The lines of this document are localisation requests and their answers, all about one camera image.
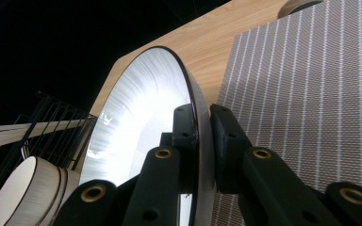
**wooden table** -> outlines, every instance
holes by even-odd
[[[216,103],[234,37],[275,21],[278,10],[286,1],[232,0],[121,57],[113,65],[90,113],[100,114],[123,70],[139,53],[155,45],[173,49],[200,85],[207,104]]]

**wooden board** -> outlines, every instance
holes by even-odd
[[[113,65],[90,111],[98,116],[107,96],[127,65],[143,50],[164,45],[183,60],[205,95],[207,104],[217,101],[234,37],[276,20],[286,0],[233,0],[121,57]]]

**gray woven placemat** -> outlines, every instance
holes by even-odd
[[[307,184],[362,186],[362,1],[330,0],[235,37],[219,105]],[[243,225],[216,194],[213,225]]]

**black wire dish rack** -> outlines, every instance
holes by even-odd
[[[82,167],[97,117],[42,92],[36,95],[41,99],[31,116],[0,126],[0,189],[29,156],[63,169]]]

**woven texture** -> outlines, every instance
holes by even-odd
[[[362,1],[330,0],[235,37],[219,105],[309,186],[362,186]],[[213,225],[243,225],[216,194]]]

